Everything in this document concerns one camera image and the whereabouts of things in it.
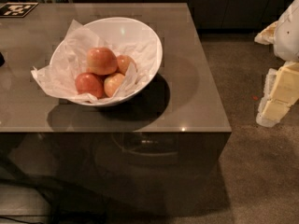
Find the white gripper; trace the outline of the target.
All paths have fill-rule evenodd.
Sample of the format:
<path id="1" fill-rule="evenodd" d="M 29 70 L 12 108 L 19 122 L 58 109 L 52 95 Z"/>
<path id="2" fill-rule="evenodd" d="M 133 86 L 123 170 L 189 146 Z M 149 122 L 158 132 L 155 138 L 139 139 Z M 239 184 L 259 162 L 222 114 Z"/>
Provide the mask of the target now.
<path id="1" fill-rule="evenodd" d="M 273 127 L 286 116 L 299 100 L 299 0 L 293 0 L 278 19 L 260 33 L 254 41 L 274 44 L 275 54 L 285 62 L 278 70 L 270 69 L 265 78 L 263 98 L 256 122 Z"/>

